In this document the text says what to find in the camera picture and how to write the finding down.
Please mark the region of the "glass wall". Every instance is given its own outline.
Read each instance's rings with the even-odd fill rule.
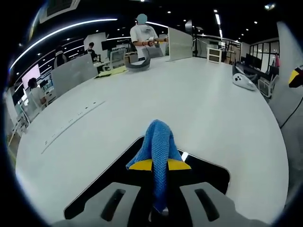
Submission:
[[[272,65],[276,53],[280,57],[279,41],[261,43],[250,46],[250,55],[262,60],[262,72],[267,72],[269,70],[269,66]]]

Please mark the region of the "white table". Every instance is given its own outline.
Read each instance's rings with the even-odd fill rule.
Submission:
[[[283,209],[288,161],[278,124],[258,92],[232,83],[232,66],[206,59],[166,62],[149,70],[88,80],[48,106],[20,141],[16,173],[48,222],[63,210],[129,145],[160,119],[178,148],[231,173],[227,196],[236,210],[270,223]],[[105,101],[59,136],[45,140],[84,109]]]

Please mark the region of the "black cable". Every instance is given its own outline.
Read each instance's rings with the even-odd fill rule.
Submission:
[[[299,102],[298,106],[296,107],[296,109],[291,113],[291,115],[289,115],[289,117],[286,119],[286,121],[281,125],[280,129],[286,124],[286,122],[289,120],[289,118],[295,113],[295,111],[299,108],[299,106],[301,105],[301,102],[303,100],[303,97],[301,98],[301,101]]]

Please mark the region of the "blue towel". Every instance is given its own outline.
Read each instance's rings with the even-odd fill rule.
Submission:
[[[142,147],[126,168],[139,161],[151,159],[154,167],[154,208],[159,212],[166,208],[166,168],[168,158],[182,161],[174,136],[167,124],[154,120],[148,127]]]

